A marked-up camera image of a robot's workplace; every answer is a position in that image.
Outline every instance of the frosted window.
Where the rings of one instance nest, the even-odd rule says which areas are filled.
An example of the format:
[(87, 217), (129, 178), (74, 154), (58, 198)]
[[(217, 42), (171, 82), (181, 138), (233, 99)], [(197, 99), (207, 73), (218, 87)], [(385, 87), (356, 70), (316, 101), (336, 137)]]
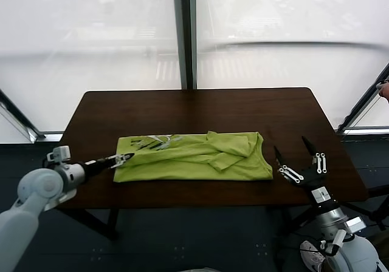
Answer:
[(173, 0), (1, 0), (1, 89), (41, 131), (89, 90), (179, 89)]
[(371, 103), (365, 108), (365, 111), (356, 118), (351, 125), (362, 127), (382, 127), (389, 128), (389, 103), (386, 99), (376, 96)]
[(389, 61), (387, 0), (197, 0), (197, 18), (200, 89), (309, 87), (334, 128)]

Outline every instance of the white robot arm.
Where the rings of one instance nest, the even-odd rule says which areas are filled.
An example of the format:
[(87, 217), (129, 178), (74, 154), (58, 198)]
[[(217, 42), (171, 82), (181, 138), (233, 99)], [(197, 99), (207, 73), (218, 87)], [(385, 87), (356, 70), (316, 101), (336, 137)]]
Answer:
[(68, 146), (47, 155), (54, 169), (37, 169), (25, 175), (18, 186), (18, 199), (0, 214), (0, 271), (11, 272), (38, 229), (38, 216), (76, 195), (77, 186), (107, 168), (115, 168), (133, 154), (113, 155), (86, 163), (67, 164)]
[(296, 187), (304, 189), (312, 205), (311, 209), (319, 223), (323, 240), (320, 252), (335, 272), (388, 272), (379, 260), (374, 246), (365, 238), (356, 235), (366, 228), (360, 217), (349, 219), (339, 203), (331, 197), (324, 182), (327, 170), (326, 155), (317, 152), (307, 138), (303, 142), (312, 156), (312, 166), (296, 172), (275, 147), (275, 155), (280, 165), (278, 172)]

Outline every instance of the cable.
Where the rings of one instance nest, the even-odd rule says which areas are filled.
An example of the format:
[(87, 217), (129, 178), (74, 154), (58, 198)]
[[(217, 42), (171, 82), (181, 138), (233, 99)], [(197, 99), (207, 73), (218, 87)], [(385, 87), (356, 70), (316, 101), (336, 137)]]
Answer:
[(321, 253), (321, 251), (319, 251), (319, 250), (304, 250), (304, 249), (300, 249), (300, 248), (294, 248), (292, 246), (281, 246), (281, 250), (282, 249), (290, 249), (290, 250), (297, 250), (297, 251), (310, 252), (310, 253)]
[(299, 233), (296, 233), (295, 231), (294, 231), (294, 232), (291, 232), (291, 234), (295, 234), (296, 236), (299, 236), (299, 237), (307, 237), (307, 238), (309, 238), (309, 239), (315, 240), (316, 242), (319, 242), (319, 241), (320, 241), (320, 239), (316, 239), (316, 238), (314, 238), (314, 237), (312, 237), (312, 236), (309, 236), (309, 235), (307, 235), (307, 234), (299, 234)]

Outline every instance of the tabletop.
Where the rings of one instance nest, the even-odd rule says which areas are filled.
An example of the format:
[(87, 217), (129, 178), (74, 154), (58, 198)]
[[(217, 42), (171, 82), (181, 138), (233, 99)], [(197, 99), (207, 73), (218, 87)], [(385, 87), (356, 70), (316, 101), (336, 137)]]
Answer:
[(301, 136), (325, 152), (326, 185), (341, 202), (364, 201), (367, 190), (313, 93), (308, 88), (86, 92), (61, 145), (72, 162), (115, 154), (119, 137), (155, 134), (255, 132), (271, 181), (179, 181), (114, 183), (113, 170), (81, 185), (62, 208), (156, 208), (178, 206), (298, 205), (303, 190), (276, 172), (273, 146), (299, 170), (312, 163)]

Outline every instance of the folded shirt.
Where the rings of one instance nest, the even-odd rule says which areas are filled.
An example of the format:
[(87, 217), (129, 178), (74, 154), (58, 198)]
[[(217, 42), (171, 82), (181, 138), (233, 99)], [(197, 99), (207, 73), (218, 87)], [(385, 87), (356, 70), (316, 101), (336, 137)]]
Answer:
[(135, 155), (115, 182), (139, 180), (272, 180), (258, 132), (121, 137), (117, 154)]

